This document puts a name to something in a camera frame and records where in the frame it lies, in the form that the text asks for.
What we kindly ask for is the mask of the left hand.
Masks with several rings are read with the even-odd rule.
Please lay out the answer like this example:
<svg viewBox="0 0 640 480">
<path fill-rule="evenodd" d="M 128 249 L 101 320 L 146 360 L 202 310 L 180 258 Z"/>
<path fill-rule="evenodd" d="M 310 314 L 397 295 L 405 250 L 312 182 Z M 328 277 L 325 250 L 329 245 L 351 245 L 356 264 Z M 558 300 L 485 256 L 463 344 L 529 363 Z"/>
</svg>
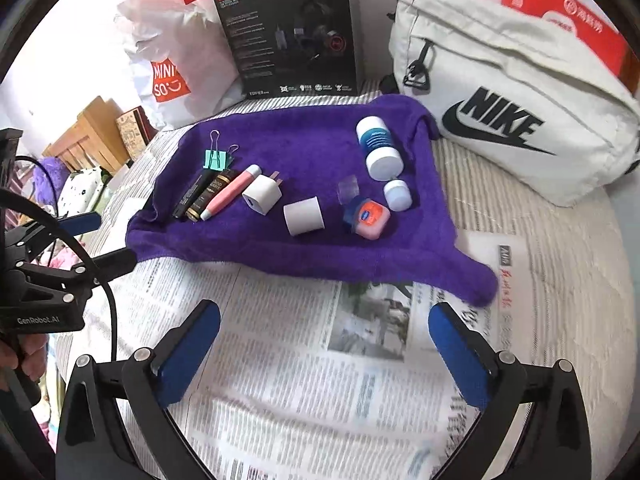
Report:
<svg viewBox="0 0 640 480">
<path fill-rule="evenodd" d="M 0 388 L 2 391 L 9 390 L 8 383 L 6 382 L 6 373 L 4 372 L 6 368 L 10 368 L 11 370 L 20 368 L 32 382 L 36 382 L 43 376 L 47 367 L 48 340 L 49 338 L 45 334 L 28 334 L 21 336 L 21 356 L 18 356 L 5 342 L 0 342 Z"/>
</svg>

